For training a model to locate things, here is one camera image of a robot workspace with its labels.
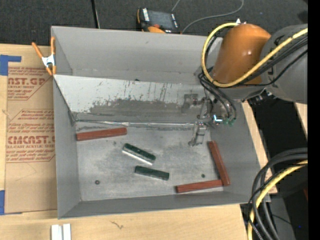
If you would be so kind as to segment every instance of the dark green bar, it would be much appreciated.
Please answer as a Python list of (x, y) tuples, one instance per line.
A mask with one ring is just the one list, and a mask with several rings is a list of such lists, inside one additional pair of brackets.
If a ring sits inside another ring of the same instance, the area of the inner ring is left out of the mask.
[(140, 175), (145, 175), (145, 176), (161, 179), (161, 180), (164, 180), (164, 181), (167, 181), (169, 179), (169, 173), (168, 172), (155, 170), (155, 169), (151, 169), (151, 168), (146, 168), (146, 167), (142, 167), (142, 166), (139, 166), (139, 165), (137, 165), (135, 167), (134, 172), (136, 174), (140, 174)]
[(124, 144), (123, 150), (129, 152), (133, 156), (144, 159), (150, 163), (153, 163), (156, 160), (156, 157), (153, 154), (150, 154), (149, 152), (146, 152), (128, 143)]

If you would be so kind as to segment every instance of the wooden stick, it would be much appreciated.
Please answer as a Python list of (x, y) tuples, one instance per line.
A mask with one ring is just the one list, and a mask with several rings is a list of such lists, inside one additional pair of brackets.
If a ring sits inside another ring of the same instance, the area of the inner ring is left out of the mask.
[(126, 127), (112, 128), (105, 130), (87, 131), (76, 134), (77, 141), (95, 140), (108, 137), (116, 137), (127, 134)]

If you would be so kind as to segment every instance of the black floor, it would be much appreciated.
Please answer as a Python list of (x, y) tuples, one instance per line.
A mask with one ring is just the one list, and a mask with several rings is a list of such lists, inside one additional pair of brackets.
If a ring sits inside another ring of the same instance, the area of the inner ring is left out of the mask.
[[(100, 28), (137, 31), (139, 7), (170, 12), (177, 1), (95, 0), (95, 5)], [(183, 29), (197, 19), (236, 11), (241, 3), (241, 0), (181, 0), (174, 13)], [(90, 0), (0, 0), (0, 43), (49, 45), (52, 25), (95, 28), (91, 6)], [(272, 34), (290, 25), (308, 23), (308, 0), (244, 0), (236, 13), (202, 20), (185, 33), (207, 36), (216, 26), (238, 18)], [(270, 157), (308, 146), (293, 103), (276, 99), (254, 106), (253, 111)], [(293, 185), (294, 189), (288, 184), (283, 196), (296, 240), (309, 238), (308, 202), (302, 190), (308, 184), (307, 173), (301, 174), (301, 184)]]

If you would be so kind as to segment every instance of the yellow cable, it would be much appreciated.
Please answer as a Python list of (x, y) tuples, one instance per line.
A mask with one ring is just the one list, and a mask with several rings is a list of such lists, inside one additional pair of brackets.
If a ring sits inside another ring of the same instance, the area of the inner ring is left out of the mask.
[[(284, 177), (286, 177), (287, 175), (291, 174), (292, 172), (306, 166), (308, 164), (308, 160), (304, 160), (302, 162), (297, 163), (297, 166), (294, 167), (290, 167), (285, 169), (283, 172), (281, 172), (279, 175), (277, 175), (276, 177), (274, 177), (273, 180), (271, 180), (265, 187), (264, 189), (261, 191), (260, 195), (258, 196), (258, 198), (256, 199), (256, 207), (258, 208), (261, 201), (264, 199), (264, 197), (266, 196), (266, 194), (269, 192), (270, 189), (272, 189), (279, 181), (281, 181)], [(251, 213), (250, 213), (250, 220), (253, 222), (255, 219), (255, 212), (252, 209)], [(250, 223), (248, 223), (248, 227), (247, 227), (247, 234), (248, 234), (248, 240), (252, 240), (252, 226)]]
[(264, 63), (266, 63), (272, 56), (274, 56), (278, 51), (280, 51), (283, 47), (285, 47), (286, 45), (288, 45), (291, 41), (293, 41), (294, 39), (297, 39), (298, 37), (308, 33), (308, 28), (305, 28), (297, 33), (295, 33), (292, 37), (289, 37), (288, 39), (286, 39), (285, 41), (283, 41), (281, 44), (279, 44), (273, 51), (271, 51), (268, 55), (266, 55), (262, 60), (260, 60), (252, 69), (250, 69), (247, 73), (245, 73), (243, 76), (239, 77), (238, 79), (229, 82), (229, 83), (220, 83), (216, 80), (214, 80), (208, 73), (208, 70), (206, 68), (206, 61), (205, 61), (205, 54), (207, 51), (207, 46), (211, 40), (211, 38), (214, 36), (214, 34), (219, 31), (222, 28), (228, 27), (228, 26), (235, 26), (237, 25), (237, 23), (233, 23), (233, 25), (229, 25), (232, 23), (227, 23), (227, 24), (223, 24), (220, 25), (219, 27), (217, 27), (216, 29), (214, 29), (210, 35), (208, 36), (208, 38), (206, 39), (206, 41), (204, 42), (204, 46), (202, 49), (202, 56), (201, 56), (201, 65), (202, 65), (202, 71), (205, 74), (206, 78), (215, 86), (217, 87), (221, 87), (221, 88), (226, 88), (226, 87), (232, 87), (238, 83), (240, 83), (241, 81), (245, 80), (247, 77), (249, 77), (250, 75), (252, 75), (255, 71), (257, 71)]
[(203, 45), (203, 49), (202, 49), (202, 54), (201, 54), (201, 65), (202, 65), (202, 71), (204, 73), (204, 75), (206, 76), (206, 78), (212, 83), (214, 80), (212, 79), (212, 77), (209, 75), (208, 70), (206, 68), (206, 52), (207, 52), (207, 48), (208, 48), (208, 44), (211, 41), (212, 37), (221, 29), (226, 28), (226, 27), (234, 27), (238, 25), (238, 23), (225, 23), (222, 24), (220, 26), (218, 26), (217, 28), (215, 28), (207, 37), (207, 39), (204, 42)]

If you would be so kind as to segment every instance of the white cable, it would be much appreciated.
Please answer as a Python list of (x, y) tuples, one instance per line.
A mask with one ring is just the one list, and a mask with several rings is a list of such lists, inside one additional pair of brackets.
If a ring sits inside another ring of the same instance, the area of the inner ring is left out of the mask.
[[(171, 11), (173, 11), (177, 5), (179, 4), (180, 0), (178, 0), (174, 7), (172, 8)], [(240, 11), (242, 9), (242, 7), (244, 6), (244, 3), (245, 3), (245, 0), (241, 0), (241, 5), (238, 9), (234, 10), (234, 11), (231, 11), (231, 12), (228, 12), (228, 13), (223, 13), (223, 14), (219, 14), (219, 15), (212, 15), (212, 16), (207, 16), (207, 17), (203, 17), (203, 18), (199, 18), (193, 22), (191, 22), (189, 25), (187, 25), (181, 32), (181, 34), (183, 34), (191, 25), (197, 23), (197, 22), (200, 22), (200, 21), (203, 21), (203, 20), (207, 20), (207, 19), (212, 19), (212, 18), (218, 18), (218, 17), (224, 17), (224, 16), (228, 16), (228, 15), (231, 15), (231, 14), (235, 14), (236, 12)]]

